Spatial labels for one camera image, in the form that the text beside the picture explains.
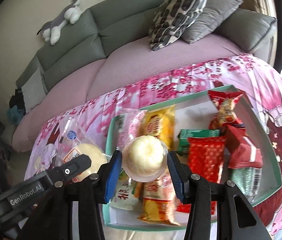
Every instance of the gray pillow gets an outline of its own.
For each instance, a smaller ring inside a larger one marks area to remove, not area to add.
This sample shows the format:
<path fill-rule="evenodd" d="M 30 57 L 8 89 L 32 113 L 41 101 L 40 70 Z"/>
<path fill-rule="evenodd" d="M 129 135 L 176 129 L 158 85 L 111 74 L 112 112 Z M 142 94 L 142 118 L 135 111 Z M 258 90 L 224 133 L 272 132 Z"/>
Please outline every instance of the gray pillow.
<path fill-rule="evenodd" d="M 255 53 L 276 30 L 276 18 L 239 8 L 214 33 L 231 40 L 246 53 Z"/>
<path fill-rule="evenodd" d="M 207 0 L 164 0 L 149 29 L 152 50 L 161 49 L 180 38 L 202 12 Z"/>
<path fill-rule="evenodd" d="M 45 98 L 44 87 L 40 70 L 37 69 L 29 80 L 22 86 L 22 94 L 26 113 L 29 113 L 35 106 Z"/>
<path fill-rule="evenodd" d="M 202 13 L 185 29 L 181 38 L 189 44 L 202 39 L 219 27 L 242 3 L 242 0 L 207 0 Z"/>

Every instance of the plush toy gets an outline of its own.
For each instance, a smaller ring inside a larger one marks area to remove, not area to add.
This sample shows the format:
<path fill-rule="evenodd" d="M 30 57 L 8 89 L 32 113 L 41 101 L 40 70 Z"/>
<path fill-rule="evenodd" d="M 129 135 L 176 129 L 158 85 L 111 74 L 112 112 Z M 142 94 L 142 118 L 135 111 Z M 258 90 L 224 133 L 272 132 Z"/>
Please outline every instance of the plush toy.
<path fill-rule="evenodd" d="M 50 41 L 51 45 L 58 42 L 61 36 L 61 29 L 68 23 L 75 24 L 79 20 L 82 11 L 78 7 L 80 1 L 72 0 L 72 3 L 65 7 L 62 12 L 52 21 L 44 23 L 37 32 L 46 41 Z"/>

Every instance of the sofa backrest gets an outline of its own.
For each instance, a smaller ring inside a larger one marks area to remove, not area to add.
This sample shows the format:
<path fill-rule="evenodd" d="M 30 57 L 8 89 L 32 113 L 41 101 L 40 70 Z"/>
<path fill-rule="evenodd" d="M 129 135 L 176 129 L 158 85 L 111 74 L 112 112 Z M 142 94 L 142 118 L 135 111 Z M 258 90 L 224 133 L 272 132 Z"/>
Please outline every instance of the sofa backrest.
<path fill-rule="evenodd" d="M 117 48 L 146 37 L 164 0 L 105 0 L 85 10 L 74 25 L 61 30 L 55 45 L 46 43 L 30 61 L 16 86 L 40 69 L 48 91 L 79 68 L 107 58 Z"/>

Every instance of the screw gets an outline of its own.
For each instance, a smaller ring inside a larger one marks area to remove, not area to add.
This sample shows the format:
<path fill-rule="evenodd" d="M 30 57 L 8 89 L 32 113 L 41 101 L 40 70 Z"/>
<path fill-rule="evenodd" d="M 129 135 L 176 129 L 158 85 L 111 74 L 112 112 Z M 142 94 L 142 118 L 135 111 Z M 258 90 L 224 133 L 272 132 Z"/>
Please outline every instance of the screw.
<path fill-rule="evenodd" d="M 62 187 L 63 186 L 63 182 L 62 181 L 57 181 L 56 183 L 54 183 L 55 187 Z"/>
<path fill-rule="evenodd" d="M 233 180 L 228 180 L 228 181 L 227 181 L 227 185 L 228 185 L 229 187 L 234 187 L 236 184 L 235 184 L 235 182 L 234 182 Z"/>
<path fill-rule="evenodd" d="M 200 179 L 200 175 L 198 175 L 198 174 L 192 174 L 192 175 L 191 175 L 191 179 L 198 180 L 198 179 Z"/>
<path fill-rule="evenodd" d="M 99 175 L 97 173 L 92 173 L 90 176 L 89 176 L 90 179 L 98 179 L 99 178 Z"/>

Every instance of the blue round sticker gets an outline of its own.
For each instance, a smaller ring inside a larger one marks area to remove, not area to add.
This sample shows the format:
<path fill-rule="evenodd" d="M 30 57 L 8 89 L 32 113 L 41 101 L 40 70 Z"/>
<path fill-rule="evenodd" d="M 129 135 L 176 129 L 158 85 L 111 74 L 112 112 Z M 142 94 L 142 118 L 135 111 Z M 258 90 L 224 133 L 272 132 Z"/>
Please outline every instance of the blue round sticker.
<path fill-rule="evenodd" d="M 77 137 L 77 134 L 76 134 L 75 131 L 69 131 L 69 132 L 68 132 L 68 138 L 69 138 L 70 140 L 74 140 L 76 137 Z"/>

